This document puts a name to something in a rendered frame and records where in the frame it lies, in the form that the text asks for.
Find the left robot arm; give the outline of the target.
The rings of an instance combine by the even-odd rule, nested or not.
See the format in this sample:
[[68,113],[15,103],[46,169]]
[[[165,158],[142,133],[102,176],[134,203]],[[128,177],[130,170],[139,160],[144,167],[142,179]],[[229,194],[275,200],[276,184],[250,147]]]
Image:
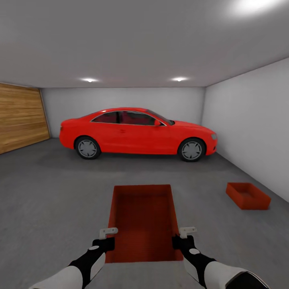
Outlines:
[[92,242],[93,246],[83,256],[29,289],[84,289],[103,268],[106,252],[115,249],[115,237],[106,238],[106,235],[117,233],[117,228],[101,229],[99,239]]

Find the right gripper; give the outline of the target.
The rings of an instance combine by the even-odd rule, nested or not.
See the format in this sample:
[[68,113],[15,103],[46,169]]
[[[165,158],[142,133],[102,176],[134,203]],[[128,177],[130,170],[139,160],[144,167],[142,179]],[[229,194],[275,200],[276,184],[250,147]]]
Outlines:
[[174,236],[172,237],[172,243],[173,243],[173,249],[174,250],[181,250],[184,244],[189,243],[191,245],[194,245],[194,237],[193,236],[187,236],[187,239],[182,239],[180,236]]

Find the storage box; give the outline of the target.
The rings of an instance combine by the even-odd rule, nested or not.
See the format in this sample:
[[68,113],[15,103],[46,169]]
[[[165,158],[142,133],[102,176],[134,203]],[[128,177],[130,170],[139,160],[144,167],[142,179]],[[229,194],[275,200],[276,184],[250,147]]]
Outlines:
[[183,261],[174,250],[179,236],[171,185],[114,186],[108,228],[117,228],[115,249],[106,263]]
[[228,196],[242,210],[268,210],[271,197],[251,183],[228,183]]

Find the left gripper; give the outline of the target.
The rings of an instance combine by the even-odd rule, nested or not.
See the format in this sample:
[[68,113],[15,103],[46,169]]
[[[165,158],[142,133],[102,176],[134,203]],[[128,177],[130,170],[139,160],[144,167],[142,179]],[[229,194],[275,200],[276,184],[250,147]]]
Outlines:
[[115,237],[106,238],[104,240],[95,239],[92,242],[94,244],[104,244],[106,247],[106,252],[113,251],[115,249]]

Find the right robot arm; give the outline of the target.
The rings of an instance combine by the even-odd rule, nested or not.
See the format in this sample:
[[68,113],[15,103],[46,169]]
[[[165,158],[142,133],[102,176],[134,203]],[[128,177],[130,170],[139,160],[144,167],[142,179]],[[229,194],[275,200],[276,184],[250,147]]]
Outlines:
[[254,273],[201,254],[194,246],[194,237],[187,236],[197,232],[196,227],[180,228],[179,232],[172,237],[173,249],[181,250],[186,271],[205,289],[270,289]]

